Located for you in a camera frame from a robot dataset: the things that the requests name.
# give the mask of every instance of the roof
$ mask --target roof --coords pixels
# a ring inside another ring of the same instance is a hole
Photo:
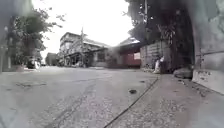
[[[124,46],[129,44],[139,43],[140,41],[136,40],[135,38],[127,38],[126,40],[122,41],[118,46]]]
[[[109,48],[111,46],[107,45],[107,44],[104,44],[104,43],[100,43],[98,41],[94,41],[94,40],[91,40],[91,39],[88,39],[88,38],[84,38],[84,43],[86,44],[91,44],[91,45],[96,45],[96,46],[99,46],[99,47],[104,47],[104,48]]]
[[[66,32],[66,33],[61,37],[60,41],[61,41],[66,35],[80,36],[79,34],[74,34],[74,33],[71,33],[71,32]]]

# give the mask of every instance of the manhole cover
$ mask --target manhole cover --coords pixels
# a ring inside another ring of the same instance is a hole
[[[130,94],[136,94],[137,91],[136,91],[136,90],[130,90],[129,93],[130,93]]]

